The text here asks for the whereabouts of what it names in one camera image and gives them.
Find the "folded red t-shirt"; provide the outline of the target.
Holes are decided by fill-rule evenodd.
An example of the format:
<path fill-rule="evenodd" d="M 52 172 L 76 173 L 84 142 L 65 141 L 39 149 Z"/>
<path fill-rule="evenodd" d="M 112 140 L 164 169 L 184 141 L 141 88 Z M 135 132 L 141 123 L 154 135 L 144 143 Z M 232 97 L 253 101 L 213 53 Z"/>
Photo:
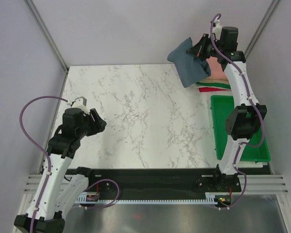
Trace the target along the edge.
<path fill-rule="evenodd" d="M 208 92 L 219 92 L 219 91 L 230 91 L 230 89 L 224 89 L 224 88 L 216 88 L 216 87 L 199 87 L 199 92 L 201 93 L 208 93 Z"/>

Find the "left aluminium frame post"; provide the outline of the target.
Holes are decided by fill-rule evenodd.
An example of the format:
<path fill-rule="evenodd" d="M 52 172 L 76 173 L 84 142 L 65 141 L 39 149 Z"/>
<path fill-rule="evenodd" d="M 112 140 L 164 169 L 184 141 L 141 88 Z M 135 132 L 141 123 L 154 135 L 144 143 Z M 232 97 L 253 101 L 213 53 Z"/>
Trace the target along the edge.
<path fill-rule="evenodd" d="M 55 41 L 53 40 L 44 20 L 41 17 L 41 14 L 39 13 L 37 7 L 35 6 L 33 0 L 24 0 L 24 3 L 28 7 L 30 13 L 32 14 L 35 22 L 37 23 L 42 35 L 46 39 L 47 44 L 49 45 L 50 49 L 52 50 L 53 54 L 55 55 L 56 59 L 60 63 L 62 69 L 67 74 L 69 71 L 69 67 L 66 64 L 63 56 L 61 55 Z"/>

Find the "aluminium frame post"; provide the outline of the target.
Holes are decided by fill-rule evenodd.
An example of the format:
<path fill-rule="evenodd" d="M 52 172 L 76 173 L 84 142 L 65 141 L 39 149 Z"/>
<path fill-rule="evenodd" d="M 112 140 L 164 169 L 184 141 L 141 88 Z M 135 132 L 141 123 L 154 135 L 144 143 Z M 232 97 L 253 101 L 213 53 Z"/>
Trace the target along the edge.
<path fill-rule="evenodd" d="M 32 14 L 35 22 L 37 23 L 42 35 L 46 39 L 47 44 L 49 45 L 50 49 L 52 50 L 53 54 L 55 55 L 56 59 L 60 63 L 62 69 L 67 74 L 69 71 L 69 67 L 66 64 L 63 56 L 61 55 L 55 41 L 53 40 L 44 20 L 41 17 L 41 14 L 39 13 L 37 7 L 35 6 L 33 0 L 24 0 L 24 3 L 28 7 L 30 13 Z"/>
<path fill-rule="evenodd" d="M 250 55 L 260 37 L 270 23 L 282 0 L 246 0 L 246 6 L 241 11 L 241 32 L 244 44 L 244 54 L 247 66 Z"/>

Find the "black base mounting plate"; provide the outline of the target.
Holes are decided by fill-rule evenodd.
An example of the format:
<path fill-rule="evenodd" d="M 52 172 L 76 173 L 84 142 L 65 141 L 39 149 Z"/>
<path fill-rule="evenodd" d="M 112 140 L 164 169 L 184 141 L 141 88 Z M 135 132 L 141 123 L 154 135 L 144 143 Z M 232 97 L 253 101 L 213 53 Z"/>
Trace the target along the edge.
<path fill-rule="evenodd" d="M 218 168 L 164 168 L 164 169 L 94 169 L 69 168 L 67 175 L 85 175 L 89 184 L 98 178 L 112 179 L 121 189 L 127 188 L 172 188 L 198 192 L 241 192 L 238 173 L 222 174 Z"/>

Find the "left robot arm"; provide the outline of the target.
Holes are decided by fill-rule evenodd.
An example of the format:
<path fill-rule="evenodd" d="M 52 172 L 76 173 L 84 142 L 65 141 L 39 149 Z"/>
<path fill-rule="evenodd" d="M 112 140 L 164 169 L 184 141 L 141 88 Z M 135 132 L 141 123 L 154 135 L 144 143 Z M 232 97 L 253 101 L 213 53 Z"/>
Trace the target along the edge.
<path fill-rule="evenodd" d="M 26 214 L 17 215 L 14 226 L 22 233 L 61 233 L 66 216 L 83 190 L 95 189 L 97 180 L 89 175 L 90 169 L 79 167 L 69 184 L 62 190 L 64 176 L 81 146 L 81 140 L 105 130 L 107 123 L 96 109 L 84 112 L 81 108 L 68 108 L 62 124 L 48 142 L 49 158 L 38 189 Z"/>

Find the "folded beige t-shirt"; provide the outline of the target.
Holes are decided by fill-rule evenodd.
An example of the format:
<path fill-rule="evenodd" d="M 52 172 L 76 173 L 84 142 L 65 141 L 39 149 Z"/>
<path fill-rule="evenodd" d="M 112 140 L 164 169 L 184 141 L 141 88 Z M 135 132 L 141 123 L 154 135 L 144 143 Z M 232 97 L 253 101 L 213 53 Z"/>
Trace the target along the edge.
<path fill-rule="evenodd" d="M 222 79 L 204 79 L 200 81 L 201 83 L 222 83 L 222 84 L 229 84 L 228 80 L 222 80 Z"/>

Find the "folded salmon pink t-shirt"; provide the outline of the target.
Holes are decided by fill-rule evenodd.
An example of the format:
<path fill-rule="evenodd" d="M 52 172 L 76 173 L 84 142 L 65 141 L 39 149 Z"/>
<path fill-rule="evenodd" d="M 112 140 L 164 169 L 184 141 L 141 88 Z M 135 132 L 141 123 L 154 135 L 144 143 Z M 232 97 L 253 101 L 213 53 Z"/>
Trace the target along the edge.
<path fill-rule="evenodd" d="M 215 80 L 227 80 L 226 74 L 222 71 L 221 65 L 217 62 L 217 58 L 210 57 L 207 59 L 207 62 L 210 67 L 211 75 L 209 79 Z"/>

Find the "green plastic tray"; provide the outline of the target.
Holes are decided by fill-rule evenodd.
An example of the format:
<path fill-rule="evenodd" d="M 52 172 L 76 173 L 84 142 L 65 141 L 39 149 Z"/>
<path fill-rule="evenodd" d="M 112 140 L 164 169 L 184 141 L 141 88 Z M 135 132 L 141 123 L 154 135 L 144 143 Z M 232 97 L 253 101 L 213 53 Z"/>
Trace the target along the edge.
<path fill-rule="evenodd" d="M 259 117 L 254 108 L 247 104 L 235 106 L 232 96 L 214 95 L 210 98 L 211 113 L 215 136 L 216 157 L 223 158 L 228 136 L 232 139 L 245 139 L 250 137 L 249 144 L 257 145 L 262 139 L 262 130 Z M 270 162 L 271 157 L 266 142 L 257 147 L 245 145 L 241 161 L 246 162 Z"/>

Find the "blue-grey t-shirt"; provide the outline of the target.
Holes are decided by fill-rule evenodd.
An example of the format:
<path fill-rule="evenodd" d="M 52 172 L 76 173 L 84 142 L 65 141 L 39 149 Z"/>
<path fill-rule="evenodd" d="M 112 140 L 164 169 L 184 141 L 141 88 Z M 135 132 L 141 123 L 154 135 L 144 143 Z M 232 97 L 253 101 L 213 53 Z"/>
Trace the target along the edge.
<path fill-rule="evenodd" d="M 167 56 L 167 61 L 174 63 L 184 88 L 202 81 L 211 75 L 211 69 L 206 60 L 202 61 L 187 54 L 186 51 L 192 47 L 192 39 L 188 37 Z"/>

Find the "right aluminium frame post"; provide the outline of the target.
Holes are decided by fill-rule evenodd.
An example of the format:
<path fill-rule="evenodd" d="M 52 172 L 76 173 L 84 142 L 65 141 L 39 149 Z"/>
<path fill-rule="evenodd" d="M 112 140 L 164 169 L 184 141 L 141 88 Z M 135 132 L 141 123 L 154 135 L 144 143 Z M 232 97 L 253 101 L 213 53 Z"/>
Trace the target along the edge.
<path fill-rule="evenodd" d="M 270 23 L 282 0 L 246 0 L 246 6 L 241 11 L 241 32 L 244 44 L 244 54 L 247 66 L 250 55 L 260 37 Z"/>

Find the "folded green t-shirt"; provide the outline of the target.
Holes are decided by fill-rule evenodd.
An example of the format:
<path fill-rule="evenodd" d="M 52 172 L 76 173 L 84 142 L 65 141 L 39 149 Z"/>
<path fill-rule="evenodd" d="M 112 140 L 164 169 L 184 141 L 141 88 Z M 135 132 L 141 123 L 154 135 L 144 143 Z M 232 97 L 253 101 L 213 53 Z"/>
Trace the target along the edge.
<path fill-rule="evenodd" d="M 228 89 L 228 90 L 231 89 L 230 85 L 225 84 L 225 83 L 201 83 L 201 82 L 197 82 L 196 84 L 199 86 L 202 86 L 202 87 L 211 87 L 211 88 Z"/>

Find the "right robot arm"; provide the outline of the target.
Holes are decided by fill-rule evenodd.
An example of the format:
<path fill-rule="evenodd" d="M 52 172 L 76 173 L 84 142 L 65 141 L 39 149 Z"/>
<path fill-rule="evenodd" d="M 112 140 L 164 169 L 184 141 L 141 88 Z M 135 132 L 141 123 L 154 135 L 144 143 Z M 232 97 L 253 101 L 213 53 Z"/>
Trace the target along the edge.
<path fill-rule="evenodd" d="M 210 25 L 210 33 L 204 34 L 200 41 L 188 49 L 187 54 L 202 61 L 215 57 L 225 73 L 234 99 L 234 109 L 226 119 L 227 143 L 223 157 L 218 165 L 220 172 L 212 179 L 213 187 L 224 191 L 230 185 L 227 175 L 238 172 L 237 164 L 249 140 L 259 130 L 264 129 L 263 120 L 267 113 L 255 97 L 250 85 L 246 58 L 237 50 L 238 28 L 222 27 L 218 23 Z"/>

